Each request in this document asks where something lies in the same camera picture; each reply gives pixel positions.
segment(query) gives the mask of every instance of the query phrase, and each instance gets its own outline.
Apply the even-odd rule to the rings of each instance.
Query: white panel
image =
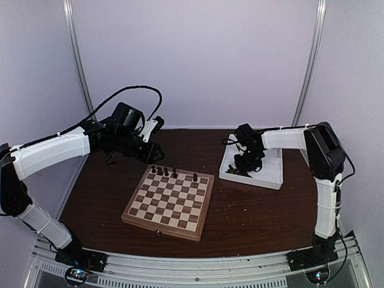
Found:
[[[0,144],[61,131],[85,115],[62,1],[0,0]],[[42,170],[25,182],[53,216],[80,159]],[[0,287],[21,287],[35,235],[0,218]]]
[[[341,220],[356,233],[374,287],[382,287],[384,2],[328,1],[326,13],[301,123],[329,121],[355,163],[356,176],[342,187]]]
[[[164,95],[166,127],[290,125],[317,1],[73,1],[92,102],[128,85]],[[125,92],[148,116],[157,96]]]

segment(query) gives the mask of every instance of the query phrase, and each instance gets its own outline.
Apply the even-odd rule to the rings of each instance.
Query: metal bar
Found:
[[[304,81],[301,87],[300,97],[299,97],[298,105],[296,107],[295,115],[293,117],[292,126],[298,125],[302,115],[302,111],[305,106],[305,101],[307,100],[309,88],[313,78],[314,67],[316,64],[317,56],[319,54],[319,48],[320,48],[320,44],[323,36],[325,12],[326,12],[326,0],[319,0],[317,3],[317,13],[316,13],[316,19],[315,19],[315,24],[313,29],[312,44],[311,44],[310,55],[308,58],[307,69],[305,71]]]
[[[75,60],[77,78],[79,79],[80,88],[82,90],[84,102],[88,113],[94,111],[94,106],[92,104],[91,96],[89,95],[89,89],[85,78],[83,62],[80,56],[79,42],[77,40],[76,27],[74,23],[73,11],[72,11],[72,1],[63,0],[64,4],[64,15],[67,22],[68,31],[70,33],[73,57]]]

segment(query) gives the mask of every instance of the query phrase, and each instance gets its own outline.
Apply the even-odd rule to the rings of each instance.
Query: wooden chessboard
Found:
[[[148,230],[200,241],[215,176],[176,170],[158,175],[148,166],[121,219]]]

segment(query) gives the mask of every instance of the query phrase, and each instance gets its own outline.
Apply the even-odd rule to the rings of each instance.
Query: white tray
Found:
[[[237,140],[233,134],[229,135],[229,139]],[[281,149],[265,150],[262,169],[259,172],[248,172],[252,178],[226,173],[229,165],[236,167],[234,156],[239,153],[236,145],[227,145],[218,174],[220,179],[275,190],[280,189],[283,183],[283,153]]]

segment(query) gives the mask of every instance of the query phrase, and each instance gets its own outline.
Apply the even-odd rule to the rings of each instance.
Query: brown tabletop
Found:
[[[121,215],[147,165],[130,159],[106,165],[90,156],[61,221],[86,248],[154,257],[245,256],[311,245],[316,224],[316,185],[299,151],[284,151],[284,183],[270,190],[219,179],[230,130],[161,130],[152,137],[166,153],[161,165],[215,175],[200,242],[125,224]]]

